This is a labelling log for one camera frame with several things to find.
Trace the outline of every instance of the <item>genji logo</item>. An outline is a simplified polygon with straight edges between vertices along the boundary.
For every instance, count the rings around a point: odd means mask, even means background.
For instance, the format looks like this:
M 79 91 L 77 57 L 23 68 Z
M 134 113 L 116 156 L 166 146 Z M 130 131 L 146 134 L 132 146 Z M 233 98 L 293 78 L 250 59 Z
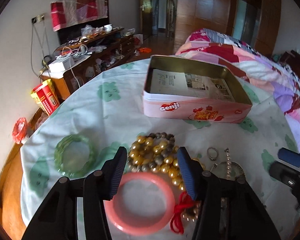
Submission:
M 178 102 L 173 102 L 170 105 L 168 104 L 162 104 L 160 107 L 160 111 L 171 111 L 173 112 L 174 110 L 178 109 L 180 107 Z

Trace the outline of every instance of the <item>colorful quilt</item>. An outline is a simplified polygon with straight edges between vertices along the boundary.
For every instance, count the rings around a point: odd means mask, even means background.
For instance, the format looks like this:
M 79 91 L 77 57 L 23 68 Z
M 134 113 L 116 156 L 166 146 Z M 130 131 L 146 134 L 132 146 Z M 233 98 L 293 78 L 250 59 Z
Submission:
M 236 68 L 234 75 L 273 95 L 286 115 L 300 123 L 300 80 L 291 71 L 256 52 L 245 42 L 209 29 L 193 32 L 176 55 L 219 63 L 220 59 Z
M 108 0 L 58 0 L 51 3 L 53 31 L 108 17 Z

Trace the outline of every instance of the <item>wall socket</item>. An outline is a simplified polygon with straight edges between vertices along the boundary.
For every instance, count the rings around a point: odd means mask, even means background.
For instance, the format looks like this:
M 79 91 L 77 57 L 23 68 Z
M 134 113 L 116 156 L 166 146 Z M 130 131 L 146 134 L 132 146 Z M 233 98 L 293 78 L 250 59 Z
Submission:
M 36 17 L 33 17 L 31 19 L 31 22 L 32 22 L 32 24 L 35 24 L 35 23 L 41 22 L 43 20 L 44 20 L 44 14 L 40 14 L 40 15 L 38 15 Z

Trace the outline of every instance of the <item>red and yellow box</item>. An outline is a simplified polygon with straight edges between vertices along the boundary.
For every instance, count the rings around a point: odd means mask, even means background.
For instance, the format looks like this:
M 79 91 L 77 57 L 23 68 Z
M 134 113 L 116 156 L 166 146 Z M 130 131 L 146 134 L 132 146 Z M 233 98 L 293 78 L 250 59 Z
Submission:
M 31 97 L 49 116 L 60 106 L 51 79 L 36 86 L 31 91 Z

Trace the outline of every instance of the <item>doorway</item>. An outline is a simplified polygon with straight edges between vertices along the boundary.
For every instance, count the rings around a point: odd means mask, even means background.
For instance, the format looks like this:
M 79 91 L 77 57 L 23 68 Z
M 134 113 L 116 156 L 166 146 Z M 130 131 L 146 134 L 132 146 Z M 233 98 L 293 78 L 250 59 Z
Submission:
M 144 39 L 153 36 L 174 38 L 177 0 L 141 0 L 141 30 Z

